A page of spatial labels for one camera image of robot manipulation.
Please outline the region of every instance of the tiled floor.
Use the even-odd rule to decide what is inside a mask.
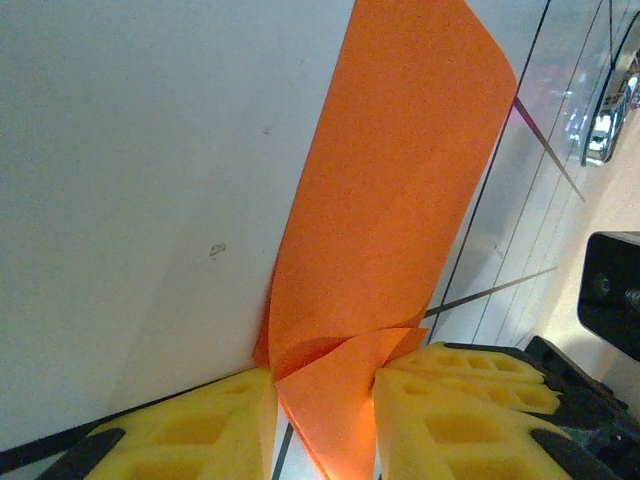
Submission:
[[[640,5],[637,0],[468,3],[503,47],[520,81],[518,98],[564,171],[512,109],[423,324],[433,327],[430,342],[522,347],[554,285],[583,198],[590,195],[594,171],[580,167],[575,139],[584,133],[584,119],[602,88],[610,36],[615,50]],[[7,478],[31,478],[36,470],[27,468],[28,473]],[[318,478],[282,411],[273,470],[273,480]]]

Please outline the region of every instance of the dark mark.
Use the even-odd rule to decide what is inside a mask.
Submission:
[[[218,245],[214,245],[211,247],[211,251],[209,252],[209,256],[215,260],[216,255],[220,252],[224,252],[227,249],[227,245],[224,243],[219,243]]]

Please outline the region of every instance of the floor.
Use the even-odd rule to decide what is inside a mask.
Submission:
[[[585,345],[593,339],[575,318],[568,320],[580,264],[579,255],[568,253],[583,247],[588,226],[594,227],[589,219],[606,211],[601,200],[615,182],[627,181],[631,196],[634,184],[625,180],[631,155],[602,169],[582,168],[575,135],[594,108],[611,46],[637,6],[633,0],[613,0],[611,11],[604,0],[580,8],[570,0],[468,3],[503,46],[519,86],[433,294],[427,342],[524,347],[539,333],[575,350],[588,371],[607,378],[616,362],[626,361],[606,346],[601,361],[591,361],[584,348],[570,345],[572,338],[588,339]],[[640,138],[640,121],[632,130],[629,138]],[[620,150],[631,151],[627,144]],[[275,445],[272,480],[319,478],[282,411]],[[4,478],[33,478],[53,460]]]

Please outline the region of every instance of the reflective surface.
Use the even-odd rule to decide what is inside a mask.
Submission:
[[[584,144],[582,165],[607,163],[616,148],[629,113],[638,106],[640,18],[634,18],[610,69],[605,87],[591,119]]]

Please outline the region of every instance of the orange paper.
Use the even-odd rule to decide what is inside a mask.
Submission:
[[[514,93],[462,0],[356,1],[256,352],[328,478],[370,478],[363,385],[420,323]]]

